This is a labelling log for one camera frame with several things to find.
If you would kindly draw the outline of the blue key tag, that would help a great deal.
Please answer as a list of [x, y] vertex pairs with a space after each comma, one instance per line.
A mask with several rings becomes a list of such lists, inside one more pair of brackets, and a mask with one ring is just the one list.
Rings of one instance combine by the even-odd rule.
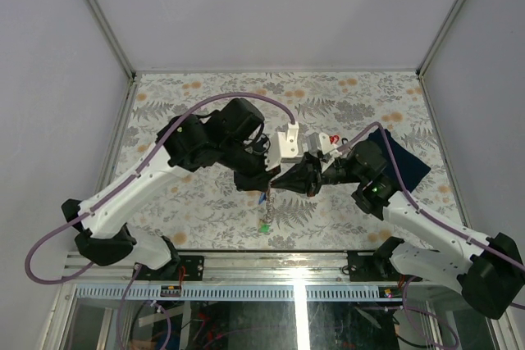
[[265, 202], [267, 199], [267, 196], [265, 193], [262, 193], [259, 197], [259, 200], [258, 200], [258, 204], [262, 204], [263, 202]]

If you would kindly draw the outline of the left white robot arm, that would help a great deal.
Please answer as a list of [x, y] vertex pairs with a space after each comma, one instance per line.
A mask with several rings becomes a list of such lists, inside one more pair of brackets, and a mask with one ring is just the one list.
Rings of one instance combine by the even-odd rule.
[[231, 99], [206, 119], [173, 118], [134, 167], [90, 199], [62, 204], [67, 220], [86, 215], [75, 225], [80, 255], [98, 266], [129, 258], [162, 280], [174, 278], [180, 258], [170, 239], [135, 228], [129, 219], [169, 184], [215, 164], [234, 172], [237, 189], [266, 191], [281, 169], [269, 166], [263, 143], [245, 144], [263, 123], [262, 113], [244, 98]]

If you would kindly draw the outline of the metal key holder red handle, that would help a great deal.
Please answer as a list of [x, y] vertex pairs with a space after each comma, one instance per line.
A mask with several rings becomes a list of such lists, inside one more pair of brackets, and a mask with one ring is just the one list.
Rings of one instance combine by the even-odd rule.
[[273, 211], [274, 211], [274, 194], [270, 189], [264, 193], [266, 211], [264, 213], [262, 222], [263, 224], [270, 225], [272, 223]]

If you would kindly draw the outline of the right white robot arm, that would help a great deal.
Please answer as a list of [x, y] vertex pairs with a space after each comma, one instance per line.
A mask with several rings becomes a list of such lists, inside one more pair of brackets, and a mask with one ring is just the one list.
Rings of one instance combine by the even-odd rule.
[[400, 181], [387, 175], [387, 160], [376, 143], [359, 142], [342, 156], [326, 135], [319, 139], [312, 152], [301, 153], [296, 143], [271, 149], [265, 160], [268, 170], [279, 170], [283, 162], [292, 165], [272, 181], [273, 188], [314, 196], [323, 185], [356, 184], [352, 197], [363, 212], [430, 246], [387, 240], [374, 259], [380, 278], [415, 275], [459, 293], [485, 317], [502, 317], [524, 286], [523, 260], [512, 238], [463, 227], [415, 200]]

